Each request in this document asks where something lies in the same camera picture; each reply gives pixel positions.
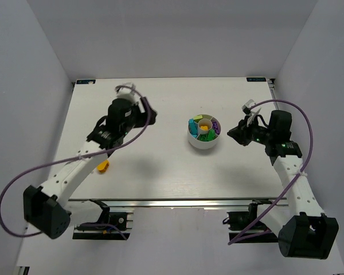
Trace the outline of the teal long lego brick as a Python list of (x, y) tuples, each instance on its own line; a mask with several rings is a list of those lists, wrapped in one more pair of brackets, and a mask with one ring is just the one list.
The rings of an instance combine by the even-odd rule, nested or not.
[(194, 119), (189, 120), (189, 132), (191, 135), (198, 135), (198, 129), (197, 129), (197, 123), (194, 121)]

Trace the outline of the orange small lego piece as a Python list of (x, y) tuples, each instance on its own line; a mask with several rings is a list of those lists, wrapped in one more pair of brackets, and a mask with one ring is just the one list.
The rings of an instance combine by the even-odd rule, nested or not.
[(97, 171), (100, 173), (100, 174), (103, 174), (105, 173), (108, 168), (110, 166), (110, 163), (108, 160), (105, 160), (103, 161), (102, 163), (100, 163), (98, 166), (97, 166)]

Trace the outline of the purple long lego brick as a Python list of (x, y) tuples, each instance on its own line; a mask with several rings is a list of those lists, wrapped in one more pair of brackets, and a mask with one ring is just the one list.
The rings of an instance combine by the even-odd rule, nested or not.
[(214, 129), (216, 135), (220, 134), (221, 128), (218, 121), (212, 121), (212, 128)]

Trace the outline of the green square lego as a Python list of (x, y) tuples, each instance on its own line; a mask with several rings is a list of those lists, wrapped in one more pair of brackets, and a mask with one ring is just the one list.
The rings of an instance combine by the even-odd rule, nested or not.
[(213, 129), (211, 129), (209, 131), (209, 133), (207, 134), (206, 140), (208, 142), (210, 142), (210, 141), (214, 140), (215, 138), (216, 138), (216, 133), (215, 133), (215, 131)]

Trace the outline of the yellow long lego brick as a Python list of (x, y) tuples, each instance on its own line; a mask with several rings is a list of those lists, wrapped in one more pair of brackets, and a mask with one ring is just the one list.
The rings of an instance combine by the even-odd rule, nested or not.
[(208, 125), (201, 124), (201, 125), (200, 125), (200, 129), (202, 129), (203, 131), (207, 131), (207, 130), (209, 129), (209, 126), (208, 126)]

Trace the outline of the lime long lego brick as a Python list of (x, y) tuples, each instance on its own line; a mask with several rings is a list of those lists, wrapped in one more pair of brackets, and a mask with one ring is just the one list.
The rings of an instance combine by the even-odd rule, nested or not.
[(200, 120), (202, 120), (204, 118), (204, 116), (203, 115), (197, 115), (197, 116), (194, 116), (193, 117), (193, 120), (196, 122), (196, 123), (198, 123)]

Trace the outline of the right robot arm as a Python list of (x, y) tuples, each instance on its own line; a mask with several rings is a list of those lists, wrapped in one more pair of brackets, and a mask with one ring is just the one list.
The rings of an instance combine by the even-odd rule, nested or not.
[(264, 145), (272, 167), (285, 191), (289, 214), (284, 214), (274, 201), (254, 199), (246, 212), (230, 212), (223, 221), (233, 232), (231, 240), (247, 242), (249, 234), (240, 234), (248, 225), (257, 233), (253, 241), (263, 237), (265, 242), (277, 239), (284, 257), (325, 260), (339, 230), (335, 218), (328, 217), (320, 207), (303, 168), (299, 145), (291, 140), (292, 115), (286, 111), (272, 111), (268, 124), (259, 124), (262, 116), (246, 112), (244, 119), (228, 131), (238, 144), (250, 142)]

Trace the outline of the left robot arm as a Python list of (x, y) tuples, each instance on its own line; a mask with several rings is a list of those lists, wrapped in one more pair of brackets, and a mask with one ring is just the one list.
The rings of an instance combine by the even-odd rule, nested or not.
[(114, 99), (107, 115), (101, 117), (82, 146), (74, 161), (67, 161), (52, 178), (38, 187), (25, 189), (24, 218), (51, 239), (62, 235), (73, 225), (86, 227), (108, 226), (109, 206), (89, 199), (71, 202), (69, 199), (86, 177), (106, 161), (116, 147), (134, 128), (153, 125), (157, 113), (146, 97), (140, 99), (144, 111), (137, 103), (127, 99)]

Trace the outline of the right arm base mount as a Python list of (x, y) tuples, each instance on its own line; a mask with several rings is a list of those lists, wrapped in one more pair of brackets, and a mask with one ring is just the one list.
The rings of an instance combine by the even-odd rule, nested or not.
[[(229, 230), (229, 240), (234, 239), (240, 231), (248, 226), (254, 219), (257, 218), (257, 207), (268, 206), (272, 204), (269, 199), (254, 199), (246, 210), (235, 210), (227, 212), (227, 217), (222, 220), (223, 225), (227, 225)], [(241, 237), (247, 237), (251, 234), (259, 234), (252, 238), (246, 238), (238, 241), (238, 243), (277, 243), (277, 236), (274, 233), (263, 234), (269, 228), (258, 221)]]

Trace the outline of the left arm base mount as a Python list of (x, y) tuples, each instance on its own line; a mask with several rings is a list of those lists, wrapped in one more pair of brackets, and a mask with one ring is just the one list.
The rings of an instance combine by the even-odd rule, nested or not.
[(71, 201), (67, 204), (74, 227), (74, 240), (126, 241), (133, 226), (134, 210), (111, 207), (99, 200)]

